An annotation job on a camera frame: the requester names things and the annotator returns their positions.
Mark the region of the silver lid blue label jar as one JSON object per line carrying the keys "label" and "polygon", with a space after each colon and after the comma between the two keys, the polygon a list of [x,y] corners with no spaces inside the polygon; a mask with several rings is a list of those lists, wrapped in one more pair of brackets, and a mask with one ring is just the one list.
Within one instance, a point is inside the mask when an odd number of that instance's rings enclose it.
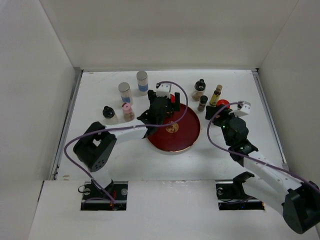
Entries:
{"label": "silver lid blue label jar", "polygon": [[137,86],[140,94],[146,96],[149,90],[148,74],[146,71],[138,71],[136,74]]}

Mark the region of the red lid sauce jar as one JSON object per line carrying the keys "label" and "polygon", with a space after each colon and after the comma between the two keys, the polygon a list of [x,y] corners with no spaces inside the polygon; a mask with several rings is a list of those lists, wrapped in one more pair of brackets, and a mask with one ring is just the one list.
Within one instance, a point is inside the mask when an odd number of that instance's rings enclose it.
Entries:
{"label": "red lid sauce jar", "polygon": [[217,102],[216,106],[217,106],[217,107],[219,107],[219,106],[227,106],[227,108],[229,109],[229,108],[230,108],[229,103],[230,103],[230,102],[227,101],[227,100],[225,100],[225,99],[220,99],[220,100]]}
{"label": "red lid sauce jar", "polygon": [[175,96],[171,94],[170,100],[168,100],[168,104],[166,106],[166,116],[168,118],[170,118],[174,114],[175,112],[174,106],[175,106]]}

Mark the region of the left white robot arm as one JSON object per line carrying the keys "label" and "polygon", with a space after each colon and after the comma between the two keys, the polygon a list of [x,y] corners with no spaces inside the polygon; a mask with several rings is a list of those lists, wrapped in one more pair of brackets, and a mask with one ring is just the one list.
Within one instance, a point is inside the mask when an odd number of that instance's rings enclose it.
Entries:
{"label": "left white robot arm", "polygon": [[108,176],[106,165],[113,148],[131,140],[145,139],[154,135],[160,128],[167,127],[165,120],[180,111],[180,93],[171,94],[170,90],[149,90],[149,108],[132,121],[118,126],[105,126],[96,121],[86,132],[76,138],[73,152],[87,169],[84,172],[95,186],[100,199],[112,195],[113,180]]}

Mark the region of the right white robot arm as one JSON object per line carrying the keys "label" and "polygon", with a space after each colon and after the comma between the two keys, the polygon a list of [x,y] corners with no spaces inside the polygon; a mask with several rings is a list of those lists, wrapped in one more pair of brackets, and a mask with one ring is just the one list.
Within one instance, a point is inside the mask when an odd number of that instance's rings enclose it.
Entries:
{"label": "right white robot arm", "polygon": [[206,106],[205,118],[221,128],[230,157],[247,171],[233,179],[232,192],[238,198],[254,197],[282,215],[297,234],[303,234],[320,222],[320,189],[312,181],[272,165],[248,140],[249,130],[242,119],[251,111],[247,101]]}

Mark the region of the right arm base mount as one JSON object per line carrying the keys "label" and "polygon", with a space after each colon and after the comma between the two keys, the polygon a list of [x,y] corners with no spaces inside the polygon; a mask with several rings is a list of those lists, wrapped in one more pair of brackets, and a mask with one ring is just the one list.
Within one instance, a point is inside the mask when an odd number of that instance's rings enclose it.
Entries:
{"label": "right arm base mount", "polygon": [[218,209],[220,211],[265,210],[260,200],[245,193],[243,184],[253,178],[249,172],[243,172],[232,180],[218,180],[215,183]]}

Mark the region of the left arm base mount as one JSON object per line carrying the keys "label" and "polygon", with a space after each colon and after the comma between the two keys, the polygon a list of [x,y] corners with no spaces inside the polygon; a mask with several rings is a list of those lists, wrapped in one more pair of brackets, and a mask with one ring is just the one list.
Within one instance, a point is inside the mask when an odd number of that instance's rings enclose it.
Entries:
{"label": "left arm base mount", "polygon": [[125,211],[127,209],[128,187],[127,181],[115,181],[108,186],[106,190],[114,199],[114,202],[111,202],[105,192],[92,182],[86,181],[78,188],[78,193],[82,194],[80,210]]}

